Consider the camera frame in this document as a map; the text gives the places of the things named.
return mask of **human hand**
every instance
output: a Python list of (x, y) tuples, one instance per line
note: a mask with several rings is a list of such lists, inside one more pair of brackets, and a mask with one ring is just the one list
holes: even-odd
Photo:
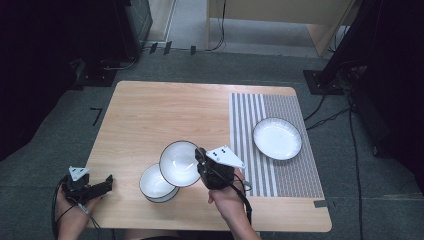
[[(234, 169), (234, 180), (244, 180), (243, 174), (238, 168)], [(240, 181), (234, 181), (234, 186), (244, 193), (243, 184)], [(255, 240), (260, 239), (255, 230), (247, 219), (244, 203), (237, 195), (237, 192), (231, 188), (226, 187), (222, 190), (210, 190), (208, 203), (215, 202), (215, 206), (221, 213), (222, 218), (227, 222), (228, 227), (236, 240)]]
[[(240, 180), (244, 180), (243, 173), (238, 168), (234, 168), (234, 174), (237, 175)], [(234, 181), (234, 186), (237, 187), (241, 192), (244, 193), (243, 185), (240, 181)], [(237, 195), (236, 191), (231, 187), (226, 187), (221, 190), (210, 190), (208, 203), (215, 202), (215, 206), (221, 213), (224, 220), (237, 219), (240, 215), (245, 215), (244, 203)]]
[[(85, 208), (92, 214), (94, 207), (100, 201), (101, 197), (97, 197), (88, 201)], [(57, 216), (59, 218), (58, 228), (60, 240), (78, 239), (79, 235), (84, 231), (89, 217), (82, 211), (78, 205), (69, 203), (63, 193), (62, 185), (57, 193)]]

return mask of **wooden table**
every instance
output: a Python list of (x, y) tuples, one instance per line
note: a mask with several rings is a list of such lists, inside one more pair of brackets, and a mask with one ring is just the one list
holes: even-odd
[[(222, 18), (224, 1), (208, 0), (207, 48), (209, 19)], [(227, 0), (225, 19), (307, 24), (315, 49), (323, 56), (340, 26), (353, 22), (361, 3), (362, 0)]]
[[(199, 180), (169, 202), (152, 203), (139, 189), (142, 172), (163, 149), (187, 140), (205, 149), (229, 146), (229, 94), (295, 96), (287, 87), (166, 82), (118, 83), (87, 162), (90, 183), (113, 174), (113, 191), (96, 208), (103, 228), (228, 230)], [(331, 220), (323, 198), (248, 197), (256, 231), (327, 232)]]

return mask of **black and white striped mat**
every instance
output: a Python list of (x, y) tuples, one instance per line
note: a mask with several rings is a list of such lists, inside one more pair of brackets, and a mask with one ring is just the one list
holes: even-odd
[[(252, 183), (250, 196), (323, 198), (314, 156), (296, 96), (231, 93), (231, 149), (245, 163), (243, 173)], [(262, 119), (282, 118), (302, 137), (302, 148), (292, 159), (278, 161), (262, 154), (253, 129)]]

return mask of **black equipment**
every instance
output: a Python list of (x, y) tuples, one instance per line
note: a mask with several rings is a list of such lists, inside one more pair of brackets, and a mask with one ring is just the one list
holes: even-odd
[(205, 186), (210, 190), (220, 190), (230, 186), (234, 180), (234, 167), (219, 164), (206, 156), (206, 150), (195, 150), (197, 171)]
[(77, 77), (49, 1), (0, 1), (0, 161), (31, 141)]
[(402, 163), (424, 193), (424, 2), (385, 1), (380, 20), (353, 102), (374, 154)]
[(62, 18), (85, 62), (77, 85), (108, 87), (140, 56), (153, 24), (148, 0), (62, 0)]
[(357, 16), (322, 71), (304, 70), (311, 94), (343, 95), (337, 74), (350, 68), (364, 66), (376, 44), (376, 31), (381, 22), (384, 0), (364, 0)]
[(72, 204), (80, 203), (84, 205), (91, 199), (105, 195), (107, 192), (112, 191), (112, 175), (106, 178), (105, 182), (93, 186), (88, 184), (89, 178), (90, 175), (86, 174), (77, 181), (73, 181), (71, 175), (67, 175), (66, 184), (62, 185), (66, 199), (68, 199)]
[(56, 219), (57, 195), (61, 194), (59, 193), (60, 186), (62, 186), (62, 190), (63, 190), (63, 194), (65, 195), (65, 198), (71, 204), (71, 207), (69, 209), (71, 209), (75, 205), (79, 205), (79, 207), (83, 208), (83, 205), (86, 204), (91, 199), (100, 197), (106, 194), (107, 192), (112, 191), (112, 183), (113, 183), (112, 175), (106, 178), (105, 182), (99, 183), (93, 186), (88, 184), (89, 178), (90, 178), (90, 175), (85, 174), (78, 180), (73, 181), (71, 175), (68, 174), (64, 176), (57, 184), (56, 190), (53, 195), (52, 210), (51, 210), (52, 231), (53, 231), (53, 235), (55, 239), (57, 239), (59, 235), (58, 221), (67, 212), (65, 211), (64, 213), (62, 213), (61, 216), (58, 216), (59, 219)]
[[(195, 158), (199, 162), (197, 164), (197, 171), (205, 186), (210, 190), (220, 190), (226, 187), (231, 187), (236, 191), (237, 195), (246, 205), (246, 215), (250, 224), (252, 224), (252, 207), (249, 200), (247, 200), (244, 192), (240, 191), (234, 186), (234, 167), (219, 164), (206, 155), (206, 150), (203, 148), (196, 148)], [(244, 191), (246, 191), (244, 182), (239, 179)]]

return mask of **gray floor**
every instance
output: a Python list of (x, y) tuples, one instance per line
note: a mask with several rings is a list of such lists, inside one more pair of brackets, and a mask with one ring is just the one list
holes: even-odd
[[(217, 45), (222, 20), (207, 20), (206, 5), (206, 0), (177, 0), (166, 39), (172, 41), (173, 48), (212, 49)], [(206, 46), (206, 21), (210, 22), (209, 47)], [(217, 52), (318, 57), (305, 24), (233, 19), (225, 19), (224, 23), (225, 43)], [(343, 30), (339, 31), (336, 42), (341, 40)]]
[[(174, 38), (173, 31), (175, 27), (171, 28), (168, 39), (174, 42), (173, 47), (201, 46), (202, 35), (193, 34), (191, 40), (200, 40), (191, 43)], [(301, 45), (309, 44), (307, 36), (302, 39), (300, 42), (305, 43)], [(227, 42), (227, 50), (230, 45), (231, 42)], [(144, 52), (134, 66), (118, 72), (113, 87), (86, 87), (83, 91), (66, 92), (32, 141), (0, 163), (1, 239), (53, 238), (50, 208), (54, 187), (69, 166), (85, 165), (119, 81), (289, 86), (296, 90), (302, 114), (307, 116), (317, 107), (321, 97), (309, 93), (302, 70), (321, 70), (328, 60), (314, 56), (312, 51), (305, 54), (297, 53), (297, 48), (283, 48), (291, 50), (284, 54), (244, 54), (245, 50), (197, 52), (193, 56), (179, 50), (171, 50), (168, 55), (160, 50), (154, 54)], [(91, 107), (104, 109), (94, 126), (97, 111), (90, 110)], [(346, 107), (347, 94), (328, 96), (306, 126)], [(355, 113), (352, 123), (357, 140), (362, 209), (359, 209), (349, 115), (345, 113), (308, 131), (329, 205), (332, 230), (328, 233), (262, 232), (263, 239), (360, 239), (360, 210), (364, 239), (423, 239), (424, 198), (412, 174), (394, 159), (373, 157), (373, 145)], [(122, 239), (122, 230), (116, 232), (117, 238)], [(97, 239), (97, 233), (87, 229), (81, 239)], [(111, 239), (110, 231), (102, 229), (100, 239)]]

